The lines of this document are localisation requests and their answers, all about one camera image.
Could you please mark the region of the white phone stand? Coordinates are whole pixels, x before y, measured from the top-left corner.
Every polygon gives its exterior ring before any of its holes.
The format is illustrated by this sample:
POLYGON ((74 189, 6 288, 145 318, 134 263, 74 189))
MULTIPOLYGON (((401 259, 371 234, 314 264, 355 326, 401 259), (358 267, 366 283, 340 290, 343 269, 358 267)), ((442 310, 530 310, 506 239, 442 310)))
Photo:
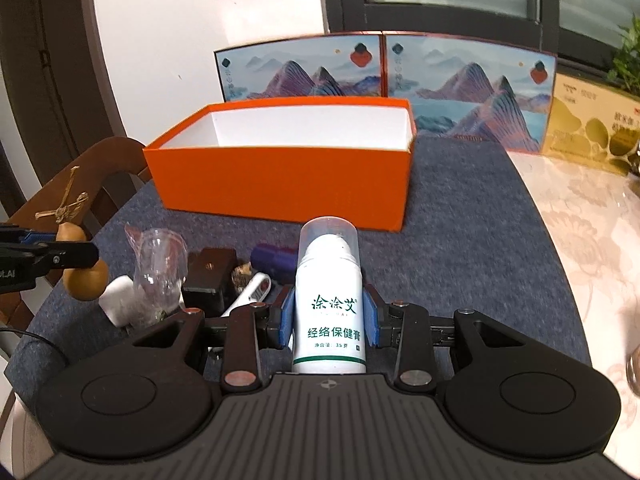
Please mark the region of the white phone stand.
POLYGON ((221 315, 223 318, 229 316, 230 313, 238 308, 248 304, 257 304, 263 302, 270 293, 272 281, 268 274, 257 272, 240 292, 230 307, 221 315))

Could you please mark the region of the brown gourd ornament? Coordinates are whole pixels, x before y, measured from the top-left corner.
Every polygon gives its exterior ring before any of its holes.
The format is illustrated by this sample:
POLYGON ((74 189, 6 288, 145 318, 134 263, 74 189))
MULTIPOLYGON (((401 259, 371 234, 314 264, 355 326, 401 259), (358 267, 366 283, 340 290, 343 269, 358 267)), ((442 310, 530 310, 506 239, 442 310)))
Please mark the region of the brown gourd ornament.
MULTIPOLYGON (((85 242, 86 234, 80 226, 70 222, 58 226, 56 240, 59 242, 85 242)), ((108 266, 99 259, 88 269, 66 269, 62 281, 66 292, 74 299, 91 301, 104 293, 108 281, 108 266)))

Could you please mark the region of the white cream bottle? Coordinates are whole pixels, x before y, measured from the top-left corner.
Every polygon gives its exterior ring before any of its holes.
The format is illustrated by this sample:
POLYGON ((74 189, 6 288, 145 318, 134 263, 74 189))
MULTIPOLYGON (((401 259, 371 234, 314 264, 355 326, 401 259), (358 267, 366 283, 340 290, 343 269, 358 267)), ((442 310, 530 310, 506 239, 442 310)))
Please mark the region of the white cream bottle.
POLYGON ((292 371, 362 374, 367 369, 358 232, 319 217, 299 234, 292 371))

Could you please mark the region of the clear plastic cup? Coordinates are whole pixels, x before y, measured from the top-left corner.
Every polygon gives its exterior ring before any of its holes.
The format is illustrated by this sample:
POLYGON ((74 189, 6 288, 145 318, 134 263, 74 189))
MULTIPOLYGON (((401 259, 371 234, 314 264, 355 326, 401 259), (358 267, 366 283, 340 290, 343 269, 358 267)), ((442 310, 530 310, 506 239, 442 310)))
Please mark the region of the clear plastic cup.
POLYGON ((180 307, 188 248, 183 237, 170 229, 142 231, 126 224, 125 233, 137 259, 130 324, 141 330, 180 307))

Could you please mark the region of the small cat figurine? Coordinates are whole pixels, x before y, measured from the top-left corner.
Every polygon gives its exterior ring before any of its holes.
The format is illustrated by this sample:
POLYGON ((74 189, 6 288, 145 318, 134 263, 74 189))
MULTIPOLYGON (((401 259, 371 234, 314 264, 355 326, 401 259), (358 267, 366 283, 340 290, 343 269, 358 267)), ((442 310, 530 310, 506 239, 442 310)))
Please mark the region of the small cat figurine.
POLYGON ((239 295, 253 278, 254 271, 249 262, 242 263, 233 269, 231 281, 235 292, 239 295))

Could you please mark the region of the black square block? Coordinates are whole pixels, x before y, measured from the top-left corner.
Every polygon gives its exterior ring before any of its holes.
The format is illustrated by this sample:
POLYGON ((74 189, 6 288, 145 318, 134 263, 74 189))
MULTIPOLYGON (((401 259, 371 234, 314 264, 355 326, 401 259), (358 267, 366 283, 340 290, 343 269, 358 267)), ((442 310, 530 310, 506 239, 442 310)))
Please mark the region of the black square block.
POLYGON ((189 256, 181 286, 184 306, 200 309, 206 318, 218 318, 236 299, 232 272, 238 263, 232 248, 206 247, 189 256))

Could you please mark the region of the dark blue cylinder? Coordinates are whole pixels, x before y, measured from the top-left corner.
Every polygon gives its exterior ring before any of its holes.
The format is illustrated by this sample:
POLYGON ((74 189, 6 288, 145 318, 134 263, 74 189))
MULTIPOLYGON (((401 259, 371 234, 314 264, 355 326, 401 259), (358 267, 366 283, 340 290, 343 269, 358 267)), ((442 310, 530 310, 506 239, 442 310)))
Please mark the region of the dark blue cylinder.
POLYGON ((250 265, 282 285, 293 284, 297 269, 297 250, 269 244, 257 244, 250 253, 250 265))

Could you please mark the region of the brown wooden chair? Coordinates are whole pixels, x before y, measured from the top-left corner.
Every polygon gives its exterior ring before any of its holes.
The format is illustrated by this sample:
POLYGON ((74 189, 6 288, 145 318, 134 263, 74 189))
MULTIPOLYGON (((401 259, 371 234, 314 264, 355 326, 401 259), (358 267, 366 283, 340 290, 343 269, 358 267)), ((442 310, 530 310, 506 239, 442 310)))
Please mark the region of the brown wooden chair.
MULTIPOLYGON (((112 136, 94 144, 73 160, 3 224, 56 235, 61 223, 70 222, 84 230, 88 242, 90 234, 85 222, 88 214, 104 226, 118 211, 115 201, 105 191, 105 182, 119 174, 137 177, 142 182, 151 179, 143 144, 134 139, 112 136)), ((63 283, 64 270, 52 270, 40 278, 45 278, 52 285, 63 283)), ((24 303, 21 293, 1 294, 1 330, 36 338, 27 330, 34 315, 24 303)))

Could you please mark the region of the white usb charger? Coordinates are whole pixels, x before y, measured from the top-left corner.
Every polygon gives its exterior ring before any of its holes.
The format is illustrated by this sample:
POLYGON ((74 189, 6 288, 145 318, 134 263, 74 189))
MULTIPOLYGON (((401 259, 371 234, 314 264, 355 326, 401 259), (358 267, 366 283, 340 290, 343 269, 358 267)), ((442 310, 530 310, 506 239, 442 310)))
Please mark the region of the white usb charger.
POLYGON ((116 327, 130 323, 134 304, 134 281, 128 275, 121 275, 108 284, 99 296, 100 308, 116 327))

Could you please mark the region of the orange cardboard box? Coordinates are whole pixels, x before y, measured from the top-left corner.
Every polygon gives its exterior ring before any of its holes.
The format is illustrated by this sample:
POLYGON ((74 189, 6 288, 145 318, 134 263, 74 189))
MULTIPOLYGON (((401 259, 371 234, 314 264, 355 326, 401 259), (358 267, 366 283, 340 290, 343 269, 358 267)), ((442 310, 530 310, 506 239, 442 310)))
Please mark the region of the orange cardboard box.
POLYGON ((404 99, 299 96, 206 105, 143 153, 168 209, 398 232, 415 140, 404 99))

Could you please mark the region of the right mountain picture box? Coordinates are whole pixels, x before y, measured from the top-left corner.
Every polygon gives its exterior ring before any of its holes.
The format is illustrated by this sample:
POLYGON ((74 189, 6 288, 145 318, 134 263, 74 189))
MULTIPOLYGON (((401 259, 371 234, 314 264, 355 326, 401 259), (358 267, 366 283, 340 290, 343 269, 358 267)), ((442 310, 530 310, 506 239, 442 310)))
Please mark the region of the right mountain picture box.
POLYGON ((540 152, 553 93, 553 55, 433 35, 388 35, 385 45, 388 94, 409 101, 422 136, 540 152))

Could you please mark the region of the mountain picture box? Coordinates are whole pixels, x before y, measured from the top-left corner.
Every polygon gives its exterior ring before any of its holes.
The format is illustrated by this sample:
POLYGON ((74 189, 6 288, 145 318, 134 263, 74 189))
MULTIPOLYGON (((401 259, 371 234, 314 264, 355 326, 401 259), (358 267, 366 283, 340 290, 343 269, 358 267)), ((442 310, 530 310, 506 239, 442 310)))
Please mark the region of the mountain picture box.
POLYGON ((380 96, 380 38, 326 35, 214 53, 227 102, 291 96, 380 96))
POLYGON ((388 94, 409 101, 422 136, 540 152, 553 93, 553 55, 433 35, 388 35, 385 45, 388 94))

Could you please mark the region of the left mountain picture box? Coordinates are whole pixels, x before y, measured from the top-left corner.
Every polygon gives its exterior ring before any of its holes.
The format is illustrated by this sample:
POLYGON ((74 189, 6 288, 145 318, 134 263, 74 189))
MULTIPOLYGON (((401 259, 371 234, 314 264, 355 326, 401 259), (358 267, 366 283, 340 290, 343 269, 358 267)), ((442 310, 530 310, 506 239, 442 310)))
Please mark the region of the left mountain picture box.
POLYGON ((326 35, 214 53, 227 102, 291 96, 380 96, 380 38, 326 35))

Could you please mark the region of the gold gift box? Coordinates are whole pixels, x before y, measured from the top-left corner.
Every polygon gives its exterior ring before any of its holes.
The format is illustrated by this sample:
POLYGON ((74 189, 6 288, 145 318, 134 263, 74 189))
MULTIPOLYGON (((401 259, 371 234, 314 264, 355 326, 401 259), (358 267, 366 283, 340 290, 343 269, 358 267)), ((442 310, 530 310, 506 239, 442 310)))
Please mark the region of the gold gift box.
POLYGON ((541 154, 629 174, 639 163, 639 100, 603 84, 559 74, 541 154))

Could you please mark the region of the green plant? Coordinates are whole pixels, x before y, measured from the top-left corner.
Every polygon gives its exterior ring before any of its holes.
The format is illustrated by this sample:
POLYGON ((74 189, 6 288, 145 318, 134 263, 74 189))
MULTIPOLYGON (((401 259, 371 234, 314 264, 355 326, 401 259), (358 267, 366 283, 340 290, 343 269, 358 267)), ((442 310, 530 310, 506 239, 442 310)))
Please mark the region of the green plant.
POLYGON ((620 26, 622 43, 612 57, 606 80, 632 96, 640 96, 640 18, 634 14, 628 26, 620 26))

